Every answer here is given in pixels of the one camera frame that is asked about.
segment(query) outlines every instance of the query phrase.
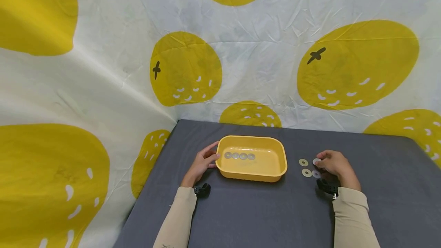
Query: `forearm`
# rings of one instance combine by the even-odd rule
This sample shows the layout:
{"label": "forearm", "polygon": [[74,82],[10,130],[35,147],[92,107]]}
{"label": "forearm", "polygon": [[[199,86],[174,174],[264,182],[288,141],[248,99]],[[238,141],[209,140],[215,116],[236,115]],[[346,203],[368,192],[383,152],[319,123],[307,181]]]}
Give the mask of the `forearm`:
{"label": "forearm", "polygon": [[334,248],[379,248],[369,219],[366,196],[354,189],[339,188],[333,201],[335,212]]}
{"label": "forearm", "polygon": [[193,188],[178,188],[175,200],[162,223],[153,248],[187,247],[196,201]]}

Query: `black stem print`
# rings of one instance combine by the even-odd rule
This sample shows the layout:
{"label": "black stem print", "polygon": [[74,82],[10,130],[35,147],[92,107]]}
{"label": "black stem print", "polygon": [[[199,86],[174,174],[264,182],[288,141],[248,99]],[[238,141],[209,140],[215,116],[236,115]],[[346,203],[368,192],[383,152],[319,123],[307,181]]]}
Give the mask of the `black stem print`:
{"label": "black stem print", "polygon": [[156,80],[158,73],[161,71],[161,69],[159,68],[159,60],[156,63],[156,67],[154,67],[152,71],[155,73],[155,80]]}
{"label": "black stem print", "polygon": [[310,64],[314,59],[316,59],[316,60],[321,60],[322,59],[322,56],[320,55],[321,53],[323,53],[323,52],[325,52],[326,51],[326,47],[323,47],[323,48],[321,48],[320,50],[318,50],[318,51],[316,51],[316,52],[312,52],[310,55],[311,55],[311,58],[308,60],[308,63],[307,64]]}

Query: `person's left hand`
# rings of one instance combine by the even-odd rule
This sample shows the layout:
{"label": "person's left hand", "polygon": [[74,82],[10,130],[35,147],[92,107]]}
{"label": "person's left hand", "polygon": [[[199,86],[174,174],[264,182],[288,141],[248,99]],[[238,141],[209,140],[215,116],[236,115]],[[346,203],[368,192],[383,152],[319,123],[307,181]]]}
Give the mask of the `person's left hand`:
{"label": "person's left hand", "polygon": [[194,162],[182,180],[181,187],[192,188],[201,179],[207,169],[216,167],[216,164],[212,164],[212,162],[218,160],[220,155],[211,149],[217,146],[218,143],[219,141],[216,141],[196,154]]}

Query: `yellow plastic basket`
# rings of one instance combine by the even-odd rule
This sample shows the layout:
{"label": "yellow plastic basket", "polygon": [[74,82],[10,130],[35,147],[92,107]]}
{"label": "yellow plastic basket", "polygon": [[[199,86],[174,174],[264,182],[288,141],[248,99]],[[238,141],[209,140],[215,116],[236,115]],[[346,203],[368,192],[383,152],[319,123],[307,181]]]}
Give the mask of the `yellow plastic basket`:
{"label": "yellow plastic basket", "polygon": [[227,178],[276,182],[288,164],[279,140],[269,137],[235,136],[222,138],[217,146],[216,165]]}

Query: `gray table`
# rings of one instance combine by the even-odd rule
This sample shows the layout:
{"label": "gray table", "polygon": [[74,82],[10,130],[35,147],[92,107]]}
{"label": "gray table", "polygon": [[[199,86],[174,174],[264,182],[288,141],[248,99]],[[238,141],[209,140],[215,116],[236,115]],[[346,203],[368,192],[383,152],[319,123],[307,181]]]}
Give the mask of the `gray table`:
{"label": "gray table", "polygon": [[330,196],[302,176],[298,160],[340,150],[368,197],[381,247],[441,247],[441,172],[412,140],[364,135],[237,126],[180,120],[168,139],[115,244],[152,247],[177,187],[195,154],[226,135],[273,137],[285,147],[288,170],[277,183],[227,179],[217,170],[200,183],[189,248],[333,247]]}

